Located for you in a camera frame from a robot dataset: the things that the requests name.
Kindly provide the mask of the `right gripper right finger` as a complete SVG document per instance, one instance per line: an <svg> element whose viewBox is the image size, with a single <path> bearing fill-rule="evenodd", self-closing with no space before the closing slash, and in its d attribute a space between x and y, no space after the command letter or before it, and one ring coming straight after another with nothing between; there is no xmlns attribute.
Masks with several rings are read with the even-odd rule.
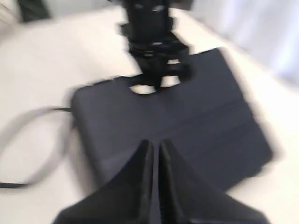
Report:
<svg viewBox="0 0 299 224"><path fill-rule="evenodd" d="M268 218L205 181L171 140L159 146L158 193L163 224L267 224Z"/></svg>

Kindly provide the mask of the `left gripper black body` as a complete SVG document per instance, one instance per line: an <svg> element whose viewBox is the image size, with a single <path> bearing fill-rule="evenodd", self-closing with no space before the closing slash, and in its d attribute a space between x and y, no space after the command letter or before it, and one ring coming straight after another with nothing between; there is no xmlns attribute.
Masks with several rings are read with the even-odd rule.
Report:
<svg viewBox="0 0 299 224"><path fill-rule="evenodd" d="M181 42L173 32L170 31L155 42L138 43L129 38L129 23L119 26L121 34L128 40L128 52L142 73L158 73L163 78L170 64L189 65L192 70L189 46Z"/></svg>

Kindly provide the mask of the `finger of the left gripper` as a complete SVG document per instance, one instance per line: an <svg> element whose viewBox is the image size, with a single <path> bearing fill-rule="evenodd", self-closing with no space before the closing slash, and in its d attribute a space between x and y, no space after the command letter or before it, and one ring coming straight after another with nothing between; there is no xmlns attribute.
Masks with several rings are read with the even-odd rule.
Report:
<svg viewBox="0 0 299 224"><path fill-rule="evenodd" d="M142 73L130 78L130 86L147 85L154 88L155 91L161 90L162 76L158 73Z"/></svg>
<svg viewBox="0 0 299 224"><path fill-rule="evenodd" d="M189 65L170 64L163 76L163 85L177 85L192 78Z"/></svg>

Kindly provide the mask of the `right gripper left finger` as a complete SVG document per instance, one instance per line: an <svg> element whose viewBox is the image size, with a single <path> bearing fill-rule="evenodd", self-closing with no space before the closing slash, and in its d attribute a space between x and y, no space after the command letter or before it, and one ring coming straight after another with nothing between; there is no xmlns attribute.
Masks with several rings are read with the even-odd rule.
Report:
<svg viewBox="0 0 299 224"><path fill-rule="evenodd" d="M55 224L147 224L153 186L153 145L142 140L109 182L59 212Z"/></svg>

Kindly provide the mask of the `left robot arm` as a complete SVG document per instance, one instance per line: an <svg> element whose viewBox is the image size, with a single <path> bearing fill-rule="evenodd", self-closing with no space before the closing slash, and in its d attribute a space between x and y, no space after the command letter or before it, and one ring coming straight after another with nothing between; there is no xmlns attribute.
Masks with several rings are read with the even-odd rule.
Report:
<svg viewBox="0 0 299 224"><path fill-rule="evenodd" d="M132 85L162 89L162 79L177 76L180 82L192 77L189 46L174 33L174 18L167 0L123 0L127 23L120 24L128 40L128 52L141 74L131 79Z"/></svg>

